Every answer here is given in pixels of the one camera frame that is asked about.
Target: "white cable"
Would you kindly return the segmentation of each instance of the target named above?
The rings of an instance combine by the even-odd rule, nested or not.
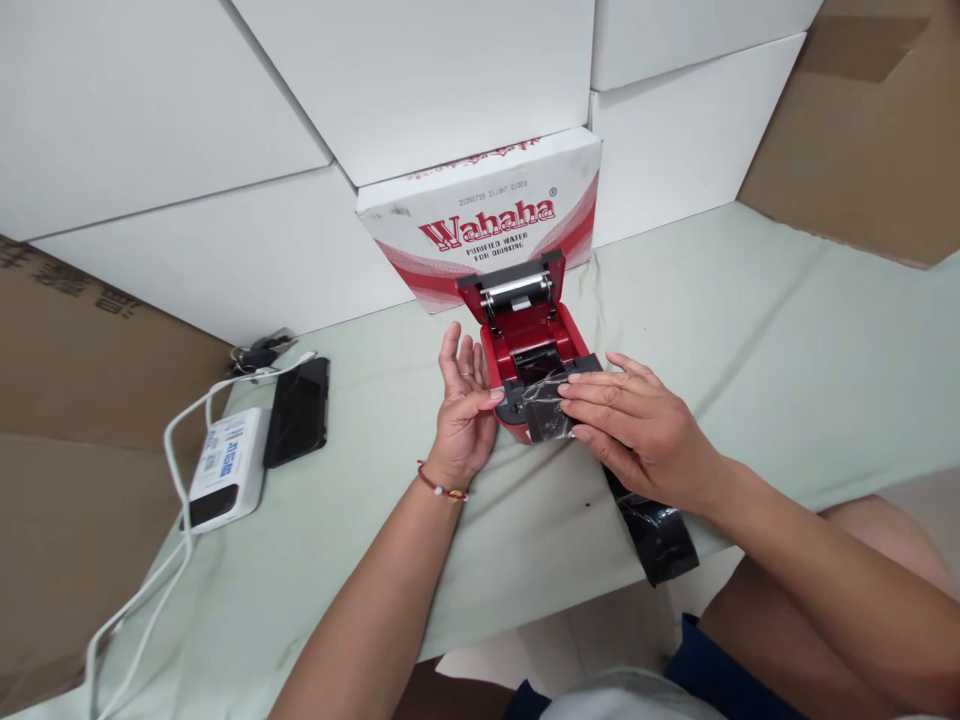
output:
[[[254,378],[271,378],[277,375],[282,375],[285,372],[290,372],[296,367],[299,367],[308,360],[312,360],[316,357],[315,352],[307,352],[300,356],[300,359],[297,360],[293,365],[283,370],[272,370],[268,372],[257,372],[253,375],[242,375],[240,377],[231,378],[229,380],[223,380],[213,385],[207,394],[201,397],[199,400],[194,402],[190,407],[177,415],[170,423],[167,425],[166,430],[163,432],[163,449],[167,456],[167,465],[170,468],[170,476],[173,480],[173,486],[177,491],[177,497],[180,498],[180,516],[183,520],[183,540],[180,541],[180,544],[174,549],[172,553],[163,561],[163,564],[157,568],[147,580],[144,582],[143,586],[130,598],[126,604],[120,608],[113,617],[107,620],[104,623],[103,627],[97,630],[94,634],[93,639],[87,645],[87,662],[86,668],[84,670],[85,679],[84,685],[87,687],[87,692],[89,694],[88,698],[88,708],[89,708],[89,717],[91,720],[106,720],[107,717],[114,711],[115,706],[120,701],[120,698],[126,693],[127,689],[130,687],[130,683],[133,681],[133,676],[137,672],[137,667],[140,665],[140,660],[143,657],[143,653],[147,648],[147,643],[150,640],[150,635],[153,633],[153,628],[157,623],[157,620],[160,618],[160,613],[163,611],[164,606],[167,604],[167,599],[170,597],[170,594],[176,588],[177,583],[180,582],[180,578],[183,577],[183,573],[187,569],[187,565],[190,563],[190,559],[193,557],[193,548],[195,544],[192,528],[190,527],[190,498],[187,495],[187,491],[183,485],[183,479],[180,477],[180,468],[177,466],[176,454],[173,450],[173,431],[180,424],[180,421],[183,420],[187,415],[192,413],[201,405],[205,406],[205,414],[207,420],[207,429],[210,429],[212,425],[211,418],[211,400],[214,395],[223,390],[230,385],[233,385],[237,382],[242,382],[244,380],[252,380]],[[140,643],[137,645],[136,652],[134,652],[133,659],[130,662],[130,667],[127,668],[127,674],[123,678],[123,682],[120,683],[120,687],[113,694],[113,697],[110,698],[109,702],[104,706],[103,711],[97,715],[97,694],[96,694],[96,662],[97,662],[97,648],[100,644],[100,640],[103,635],[110,630],[116,623],[118,623],[123,617],[130,611],[130,609],[140,601],[141,598],[150,590],[156,580],[161,577],[170,566],[170,563],[173,561],[180,553],[180,549],[185,548],[186,552],[183,556],[183,562],[180,563],[180,567],[177,570],[176,574],[173,576],[173,580],[167,589],[164,591],[163,595],[160,597],[160,601],[157,603],[157,607],[154,609],[153,614],[150,615],[150,619],[147,621],[147,625],[144,628],[143,635],[140,638]]]

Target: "wahaha logo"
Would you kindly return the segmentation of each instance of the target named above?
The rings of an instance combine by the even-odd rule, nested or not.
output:
[[[499,215],[480,213],[476,216],[476,222],[461,224],[460,216],[454,215],[449,221],[437,220],[421,225],[420,229],[440,248],[440,252],[446,252],[460,247],[465,242],[486,240],[500,233],[510,232],[543,220],[552,220],[556,216],[553,203],[549,200],[543,200],[536,206],[524,205],[521,200],[517,203],[516,210],[507,210]]]

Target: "table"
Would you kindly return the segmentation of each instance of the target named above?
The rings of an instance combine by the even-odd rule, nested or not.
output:
[[[732,204],[599,249],[568,273],[563,300],[591,349],[650,365],[721,452],[814,510],[960,465],[960,257],[913,270]],[[266,715],[430,448],[451,320],[476,328],[463,308],[431,317],[407,303],[304,336],[284,358],[330,358],[329,442],[271,471],[256,513],[201,539],[118,717]],[[245,384],[229,410],[271,398]],[[727,546],[688,523],[701,556]],[[584,448],[523,447],[501,432],[422,656],[642,577]],[[105,687],[147,615],[113,642]],[[18,720],[80,717],[77,695]]]

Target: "hand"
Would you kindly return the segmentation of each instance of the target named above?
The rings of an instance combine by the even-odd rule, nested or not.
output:
[[[466,490],[484,466],[497,434],[493,408],[503,390],[490,390],[480,343],[467,335],[457,357],[460,323],[453,323],[440,347],[445,396],[437,415],[437,439],[423,473],[447,490]]]
[[[558,389],[563,411],[584,423],[573,434],[624,487],[712,518],[729,504],[730,463],[650,368],[621,353],[607,359],[623,372],[571,375]]]

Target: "wrist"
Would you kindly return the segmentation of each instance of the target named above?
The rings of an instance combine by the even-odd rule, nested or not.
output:
[[[757,506],[773,488],[747,465],[725,456],[720,473],[716,483],[720,495],[704,517],[731,536],[744,521],[762,512]]]
[[[427,456],[427,461],[421,469],[430,482],[439,485],[444,490],[466,492],[470,489],[470,483],[473,481],[473,473],[465,473],[462,470],[451,468],[432,455]]]

